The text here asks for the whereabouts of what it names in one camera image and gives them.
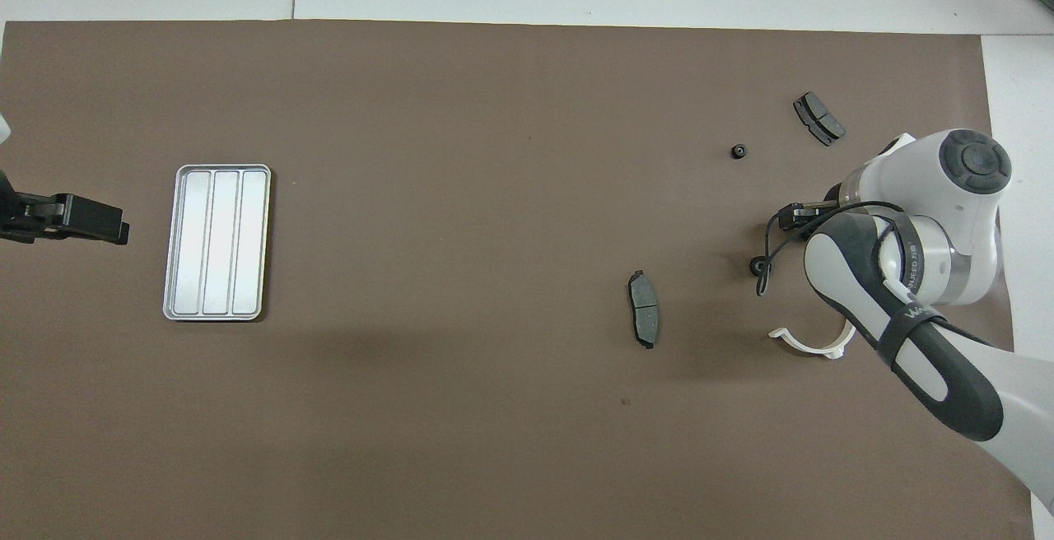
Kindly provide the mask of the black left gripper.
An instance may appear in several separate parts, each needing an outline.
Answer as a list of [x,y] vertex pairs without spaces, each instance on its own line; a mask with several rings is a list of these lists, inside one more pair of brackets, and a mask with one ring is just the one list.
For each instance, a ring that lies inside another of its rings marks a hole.
[[50,202],[48,196],[17,192],[1,171],[1,237],[9,242],[84,239],[126,245],[129,224],[121,207],[60,193],[55,202],[63,209],[53,214],[52,221],[26,214],[30,207]]

